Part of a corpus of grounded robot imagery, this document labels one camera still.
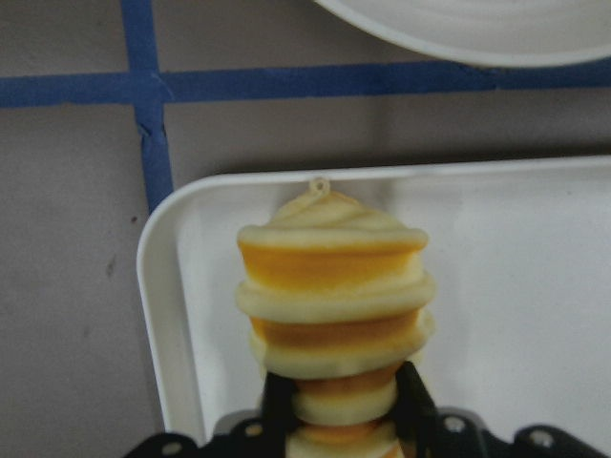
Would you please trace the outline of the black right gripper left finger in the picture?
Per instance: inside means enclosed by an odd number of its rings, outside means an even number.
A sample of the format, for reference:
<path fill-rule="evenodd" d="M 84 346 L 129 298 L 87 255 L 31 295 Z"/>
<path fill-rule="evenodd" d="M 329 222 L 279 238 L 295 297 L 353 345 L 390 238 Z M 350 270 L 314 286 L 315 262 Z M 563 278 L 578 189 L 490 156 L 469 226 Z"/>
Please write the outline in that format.
<path fill-rule="evenodd" d="M 293 397 L 297 387 L 291 379 L 268 372 L 263 387 L 261 421 L 264 450 L 269 457 L 285 457 L 289 436 L 300 426 Z"/>

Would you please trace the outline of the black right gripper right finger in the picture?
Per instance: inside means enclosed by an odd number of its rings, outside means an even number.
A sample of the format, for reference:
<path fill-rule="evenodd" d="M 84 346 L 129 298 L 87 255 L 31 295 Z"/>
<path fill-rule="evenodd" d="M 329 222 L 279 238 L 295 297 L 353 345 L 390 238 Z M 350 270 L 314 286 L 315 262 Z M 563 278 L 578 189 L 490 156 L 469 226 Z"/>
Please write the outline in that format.
<path fill-rule="evenodd" d="M 436 432 L 436 405 L 415 365 L 403 362 L 395 373 L 397 398 L 390 411 L 395 432 L 403 442 L 410 442 L 416 457 L 430 457 Z"/>

